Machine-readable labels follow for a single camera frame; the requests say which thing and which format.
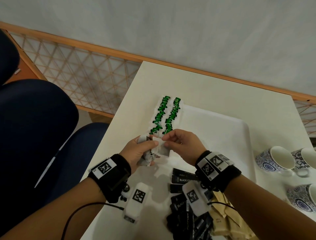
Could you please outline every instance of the gray wall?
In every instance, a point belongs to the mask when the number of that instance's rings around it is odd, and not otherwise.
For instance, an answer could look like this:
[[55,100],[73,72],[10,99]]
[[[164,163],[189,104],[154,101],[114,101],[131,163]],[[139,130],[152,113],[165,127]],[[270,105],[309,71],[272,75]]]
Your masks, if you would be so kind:
[[0,21],[316,95],[315,0],[0,0]]

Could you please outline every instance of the person's right hand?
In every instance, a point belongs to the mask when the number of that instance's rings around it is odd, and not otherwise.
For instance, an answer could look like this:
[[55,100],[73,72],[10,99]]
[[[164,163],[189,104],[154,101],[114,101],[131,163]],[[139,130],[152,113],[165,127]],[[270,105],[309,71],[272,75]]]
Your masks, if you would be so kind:
[[192,166],[195,165],[199,156],[206,151],[206,148],[194,133],[181,129],[172,130],[161,139],[166,141],[165,147],[179,154],[184,161]]

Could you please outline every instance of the blue floral pattern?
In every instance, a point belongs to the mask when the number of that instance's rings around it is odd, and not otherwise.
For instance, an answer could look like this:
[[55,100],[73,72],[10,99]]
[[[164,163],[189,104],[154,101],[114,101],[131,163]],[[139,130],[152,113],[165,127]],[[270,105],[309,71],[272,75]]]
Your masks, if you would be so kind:
[[295,188],[289,188],[286,195],[291,204],[298,210],[306,212],[316,212],[316,204],[309,194],[311,184],[299,185]]
[[302,168],[308,168],[310,167],[303,159],[302,157],[302,149],[299,149],[297,151],[291,152],[292,156],[295,159],[295,167],[294,169],[302,169]]
[[256,163],[259,168],[267,172],[278,172],[285,170],[285,168],[278,165],[271,156],[270,149],[267,149],[256,156]]

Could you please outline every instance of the patterned mug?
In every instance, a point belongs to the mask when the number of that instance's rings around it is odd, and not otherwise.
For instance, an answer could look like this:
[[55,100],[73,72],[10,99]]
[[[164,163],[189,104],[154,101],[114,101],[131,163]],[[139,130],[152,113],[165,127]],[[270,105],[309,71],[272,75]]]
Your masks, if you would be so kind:
[[282,172],[294,168],[291,153],[283,147],[274,146],[256,156],[258,166],[267,172]]
[[316,212],[316,184],[304,184],[287,189],[286,195],[298,210]]
[[295,159],[293,171],[301,178],[309,177],[309,168],[316,169],[316,152],[313,148],[302,148],[291,153]]

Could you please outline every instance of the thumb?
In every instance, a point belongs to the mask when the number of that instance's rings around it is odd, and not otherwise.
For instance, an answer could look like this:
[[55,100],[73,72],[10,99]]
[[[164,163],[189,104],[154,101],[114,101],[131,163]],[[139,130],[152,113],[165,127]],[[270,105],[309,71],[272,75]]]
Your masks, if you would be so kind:
[[158,144],[159,144],[158,141],[149,140],[149,141],[145,141],[145,142],[137,144],[137,148],[139,151],[144,153],[144,152],[148,151],[149,149],[157,147]]
[[171,149],[172,151],[176,152],[177,154],[180,155],[181,149],[183,146],[181,146],[181,144],[176,143],[176,142],[170,142],[170,141],[166,141],[164,144],[165,147],[168,147],[169,149]]

